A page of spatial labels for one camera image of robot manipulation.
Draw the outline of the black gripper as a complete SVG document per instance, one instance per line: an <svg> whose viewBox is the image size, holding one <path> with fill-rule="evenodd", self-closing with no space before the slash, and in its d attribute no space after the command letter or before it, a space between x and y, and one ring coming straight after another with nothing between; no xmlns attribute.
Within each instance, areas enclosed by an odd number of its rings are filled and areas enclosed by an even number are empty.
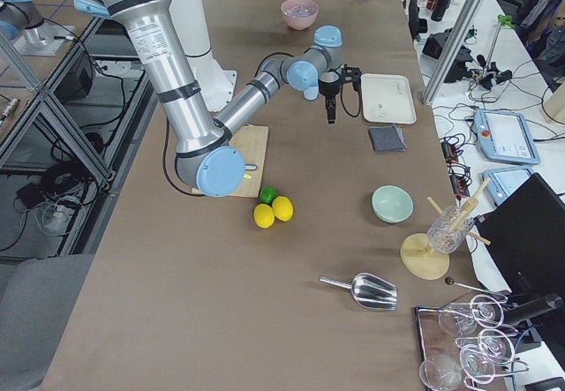
<svg viewBox="0 0 565 391"><path fill-rule="evenodd" d="M325 108L327 111L328 124L334 124L336 120L336 96L341 92L341 80L330 82L319 80L319 92L325 97Z"/></svg>

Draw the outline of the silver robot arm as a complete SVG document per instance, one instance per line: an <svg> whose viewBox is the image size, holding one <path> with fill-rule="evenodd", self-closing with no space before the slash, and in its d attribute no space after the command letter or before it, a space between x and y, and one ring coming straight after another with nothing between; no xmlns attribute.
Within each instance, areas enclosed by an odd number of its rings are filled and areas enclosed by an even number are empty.
<svg viewBox="0 0 565 391"><path fill-rule="evenodd" d="M121 24L177 136L175 170L185 184L210 197L232 194L245 159L230 145L237 132L284 85L310 94L320 77L343 64L342 35L322 26L300 56L273 57L217 115L208 111L200 84L170 15L172 0L74 0L77 10Z"/></svg>
<svg viewBox="0 0 565 391"><path fill-rule="evenodd" d="M1 0L1 34L9 41L44 23L33 0Z"/></svg>

